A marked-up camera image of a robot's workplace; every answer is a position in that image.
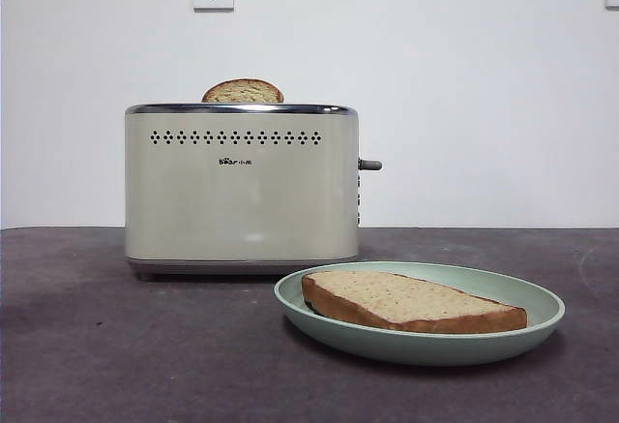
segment bread slice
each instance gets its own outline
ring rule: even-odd
[[[202,102],[279,104],[283,102],[283,94],[273,84],[261,79],[230,79],[206,91]]]
[[[403,275],[319,271],[302,279],[324,317],[418,333],[493,333],[526,327],[524,309]]]

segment plate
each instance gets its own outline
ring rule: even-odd
[[[385,271],[456,287],[526,309],[528,324],[501,333],[429,334],[330,319],[310,309],[301,292],[301,278],[322,270]],[[433,263],[373,261],[317,266],[279,280],[275,295],[290,321],[315,340],[363,357],[409,365],[477,365],[514,357],[543,342],[565,314],[563,301],[543,287],[489,271]]]

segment cream toaster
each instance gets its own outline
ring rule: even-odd
[[[131,106],[126,257],[139,276],[284,274],[356,259],[357,112],[344,106]]]

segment gray table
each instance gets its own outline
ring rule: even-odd
[[[2,232],[2,421],[606,422],[619,414],[619,229],[362,229],[363,259],[460,264],[566,303],[540,347],[422,368],[323,346],[276,277],[138,281],[121,228]]]

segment plate rim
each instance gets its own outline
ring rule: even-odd
[[[474,271],[474,272],[478,272],[478,273],[487,273],[493,276],[498,276],[498,277],[502,277],[502,278],[509,278],[512,280],[516,280],[520,283],[524,283],[527,284],[529,286],[535,287],[543,292],[545,292],[546,294],[548,294],[550,297],[552,297],[558,304],[559,306],[559,311],[551,318],[547,319],[546,321],[543,321],[541,323],[538,323],[534,326],[527,326],[525,328],[521,328],[521,329],[515,329],[512,331],[500,331],[500,332],[496,332],[496,333],[474,333],[474,334],[470,334],[470,333],[465,333],[465,334],[449,334],[449,333],[417,333],[417,332],[412,332],[412,331],[398,331],[398,330],[393,330],[393,329],[385,329],[385,328],[376,328],[373,326],[364,326],[363,324],[356,324],[356,323],[349,323],[347,321],[341,321],[338,319],[332,319],[332,318],[328,318],[328,317],[323,317],[320,316],[314,312],[308,312],[305,311],[303,309],[300,309],[299,307],[297,307],[296,305],[292,304],[291,302],[289,302],[287,299],[285,299],[281,293],[280,293],[280,287],[290,278],[294,277],[294,276],[298,276],[301,275],[303,273],[310,273],[312,271],[317,271],[320,269],[325,269],[328,267],[334,267],[334,266],[348,266],[348,265],[360,265],[360,264],[367,264],[367,265],[372,265],[372,264],[376,264],[376,263],[383,263],[383,264],[389,264],[389,265],[431,265],[431,266],[446,266],[449,268],[460,268],[460,269],[464,269],[467,271]],[[431,262],[423,262],[423,261],[401,261],[401,260],[367,260],[367,261],[356,261],[356,262],[346,262],[346,263],[332,263],[332,264],[328,264],[328,265],[320,265],[320,266],[313,266],[312,268],[306,268],[303,270],[299,270],[299,271],[295,271],[294,273],[290,273],[289,275],[284,276],[283,278],[281,278],[273,287],[273,291],[275,296],[278,298],[279,302],[284,305],[287,308],[290,308],[292,310],[294,310],[295,312],[305,316],[305,317],[311,317],[314,319],[318,319],[321,321],[325,321],[328,323],[332,323],[333,325],[336,326],[342,326],[342,327],[346,327],[346,328],[352,328],[352,329],[360,329],[362,331],[368,331],[370,333],[380,333],[380,334],[387,334],[387,335],[391,335],[391,336],[401,336],[404,338],[424,338],[424,339],[458,339],[458,340],[480,340],[480,339],[496,339],[496,338],[505,338],[505,337],[512,337],[512,336],[521,336],[524,334],[532,334],[535,333],[537,331],[541,331],[541,330],[545,330],[548,327],[558,323],[561,318],[565,315],[565,303],[563,302],[563,300],[556,295],[554,292],[552,292],[551,290],[546,289],[545,287],[541,287],[539,285],[536,285],[535,283],[531,283],[530,281],[526,281],[526,280],[522,280],[520,278],[514,277],[514,276],[510,276],[510,275],[505,275],[503,273],[496,273],[493,271],[488,271],[488,270],[481,270],[479,268],[471,268],[471,267],[467,267],[467,266],[461,266],[461,265],[452,265],[452,264],[446,264],[446,263],[431,263]]]

